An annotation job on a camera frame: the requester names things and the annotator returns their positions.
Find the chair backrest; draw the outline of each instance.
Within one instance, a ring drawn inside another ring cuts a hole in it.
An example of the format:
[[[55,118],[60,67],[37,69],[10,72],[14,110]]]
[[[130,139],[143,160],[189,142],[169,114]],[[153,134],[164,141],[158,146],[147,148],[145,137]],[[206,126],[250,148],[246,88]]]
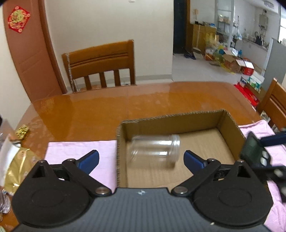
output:
[[[269,117],[269,125],[278,129],[286,127],[286,90],[274,78],[263,100],[256,108],[258,113],[264,111]]]
[[[104,72],[111,70],[114,71],[115,86],[120,86],[119,69],[129,69],[130,83],[135,84],[133,40],[70,52],[69,62],[72,80],[69,74],[67,54],[64,53],[62,58],[71,86],[74,85],[74,79],[84,77],[86,89],[90,90],[92,87],[89,75],[99,73],[101,87],[106,88]]]

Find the pink cloth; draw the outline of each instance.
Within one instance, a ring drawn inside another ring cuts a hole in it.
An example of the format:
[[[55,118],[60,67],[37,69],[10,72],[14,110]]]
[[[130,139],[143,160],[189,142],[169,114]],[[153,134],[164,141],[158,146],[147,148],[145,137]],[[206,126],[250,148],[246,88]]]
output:
[[[245,137],[247,137],[250,131],[252,131],[258,138],[275,134],[265,120],[261,120],[249,125],[239,126],[239,128]],[[286,166],[286,148],[284,145],[267,147],[266,149],[271,155],[271,164],[273,166]],[[273,232],[285,232],[286,204],[281,202],[280,193],[276,184],[272,181],[268,181],[267,183],[272,195],[273,206],[264,225]]]
[[[114,192],[116,188],[116,140],[49,143],[45,160],[49,164],[60,164],[68,158],[79,159],[91,150],[99,152],[99,164],[90,176]]]

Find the shelf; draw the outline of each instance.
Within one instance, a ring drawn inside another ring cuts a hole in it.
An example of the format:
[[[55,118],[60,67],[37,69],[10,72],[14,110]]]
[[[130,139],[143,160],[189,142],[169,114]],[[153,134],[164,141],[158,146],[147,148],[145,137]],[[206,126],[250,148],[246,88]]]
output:
[[[220,10],[220,9],[217,9],[218,11],[225,11],[225,12],[231,12],[229,10]]]
[[[226,34],[226,33],[220,32],[220,31],[217,31],[217,33],[229,37],[229,34]]]
[[[219,23],[223,23],[223,24],[225,24],[225,25],[230,25],[229,23],[221,22],[221,21],[219,21],[219,20],[218,20],[218,22],[219,22]]]

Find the wooden door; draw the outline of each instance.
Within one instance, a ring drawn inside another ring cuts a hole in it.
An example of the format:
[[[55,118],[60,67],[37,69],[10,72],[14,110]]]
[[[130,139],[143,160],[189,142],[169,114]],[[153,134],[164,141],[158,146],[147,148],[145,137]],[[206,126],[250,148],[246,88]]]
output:
[[[16,6],[31,14],[21,34],[9,29],[7,23]],[[7,0],[3,5],[3,15],[12,59],[30,100],[61,95],[43,35],[39,0]]]

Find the wooden dining table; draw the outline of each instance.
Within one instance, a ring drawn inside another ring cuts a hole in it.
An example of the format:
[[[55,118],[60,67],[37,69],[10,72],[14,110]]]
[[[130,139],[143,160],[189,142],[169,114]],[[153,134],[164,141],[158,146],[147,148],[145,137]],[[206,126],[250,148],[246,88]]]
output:
[[[225,109],[238,125],[260,120],[246,98],[223,82],[172,82],[122,86],[61,95],[33,102],[18,126],[30,131],[22,146],[45,158],[49,142],[114,140],[121,121],[192,111]],[[11,210],[0,223],[18,222]]]

